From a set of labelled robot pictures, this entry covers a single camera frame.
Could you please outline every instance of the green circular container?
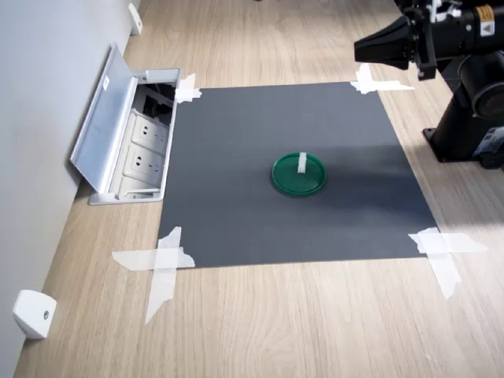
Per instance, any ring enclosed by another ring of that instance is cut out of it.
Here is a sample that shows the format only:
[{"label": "green circular container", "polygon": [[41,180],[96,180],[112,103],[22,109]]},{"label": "green circular container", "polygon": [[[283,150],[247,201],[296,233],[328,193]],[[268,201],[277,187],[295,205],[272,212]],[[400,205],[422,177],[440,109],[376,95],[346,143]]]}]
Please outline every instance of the green circular container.
[{"label": "green circular container", "polygon": [[316,157],[306,154],[305,173],[298,173],[299,152],[287,154],[273,164],[271,177],[279,191],[287,195],[306,196],[317,193],[325,184],[325,167]]}]

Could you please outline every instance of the white wall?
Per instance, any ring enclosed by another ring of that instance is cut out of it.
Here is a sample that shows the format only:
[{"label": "white wall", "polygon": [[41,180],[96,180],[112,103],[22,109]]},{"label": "white wall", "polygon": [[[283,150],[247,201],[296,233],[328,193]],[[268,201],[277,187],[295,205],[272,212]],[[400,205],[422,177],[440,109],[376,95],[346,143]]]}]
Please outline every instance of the white wall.
[{"label": "white wall", "polygon": [[0,4],[0,377],[13,375],[24,341],[17,293],[42,290],[75,197],[69,153],[110,43],[128,41],[128,3]]}]

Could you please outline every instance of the dark gray mat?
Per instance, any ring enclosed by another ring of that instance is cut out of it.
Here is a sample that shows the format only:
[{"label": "dark gray mat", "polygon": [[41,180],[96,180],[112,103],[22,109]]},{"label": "dark gray mat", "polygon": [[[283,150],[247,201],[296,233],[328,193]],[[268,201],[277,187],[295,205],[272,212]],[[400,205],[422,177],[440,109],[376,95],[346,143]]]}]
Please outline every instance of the dark gray mat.
[{"label": "dark gray mat", "polygon": [[[305,151],[325,187],[290,198],[275,160]],[[180,104],[159,238],[197,267],[419,257],[435,221],[377,93],[349,83],[202,90]]]}]

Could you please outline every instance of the power outlet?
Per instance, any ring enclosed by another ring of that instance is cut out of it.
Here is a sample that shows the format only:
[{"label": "power outlet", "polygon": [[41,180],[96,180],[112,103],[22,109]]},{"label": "power outlet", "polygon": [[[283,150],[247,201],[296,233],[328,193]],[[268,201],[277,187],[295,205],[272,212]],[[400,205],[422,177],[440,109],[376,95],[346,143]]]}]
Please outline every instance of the power outlet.
[{"label": "power outlet", "polygon": [[161,187],[163,157],[147,148],[132,144],[126,157],[124,175],[155,187]]},{"label": "power outlet", "polygon": [[123,177],[120,182],[119,197],[130,199],[153,198],[154,193],[141,192],[145,189],[156,190],[158,188],[149,185],[148,183],[144,183],[143,181],[132,179],[131,177]]},{"label": "power outlet", "polygon": [[165,155],[168,144],[168,129],[144,116],[137,115],[132,142],[158,154]]}]

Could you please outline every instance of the white tape strip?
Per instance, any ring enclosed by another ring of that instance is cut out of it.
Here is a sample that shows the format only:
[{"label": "white tape strip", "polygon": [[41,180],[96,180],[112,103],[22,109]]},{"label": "white tape strip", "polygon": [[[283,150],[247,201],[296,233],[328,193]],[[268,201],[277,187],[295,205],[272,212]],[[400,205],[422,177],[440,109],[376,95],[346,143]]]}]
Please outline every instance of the white tape strip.
[{"label": "white tape strip", "polygon": [[145,324],[149,323],[162,304],[173,298],[177,268],[194,268],[195,261],[180,246],[182,228],[175,227],[168,236],[157,241],[156,250],[112,252],[119,264],[132,272],[154,270],[150,284]]},{"label": "white tape strip", "polygon": [[361,64],[356,72],[357,81],[352,81],[352,87],[360,91],[363,95],[374,91],[411,91],[415,88],[399,83],[397,80],[374,81],[371,76],[369,63]]},{"label": "white tape strip", "polygon": [[305,172],[306,172],[306,152],[300,152],[298,160],[298,173],[305,173]]},{"label": "white tape strip", "polygon": [[195,88],[196,74],[190,74],[179,83],[179,87],[175,89],[175,100],[180,104],[184,101],[192,102],[193,98],[202,97],[202,92],[199,88]]},{"label": "white tape strip", "polygon": [[473,241],[466,234],[440,233],[438,228],[427,228],[417,234],[410,234],[409,237],[417,244],[421,254],[427,254],[446,299],[453,295],[455,285],[461,282],[451,254],[481,253],[487,250],[485,245]]},{"label": "white tape strip", "polygon": [[156,254],[162,256],[159,269],[194,268],[195,261],[183,252],[183,248],[161,248],[157,250],[125,250],[112,252],[112,257],[119,264],[132,272],[153,270]]}]

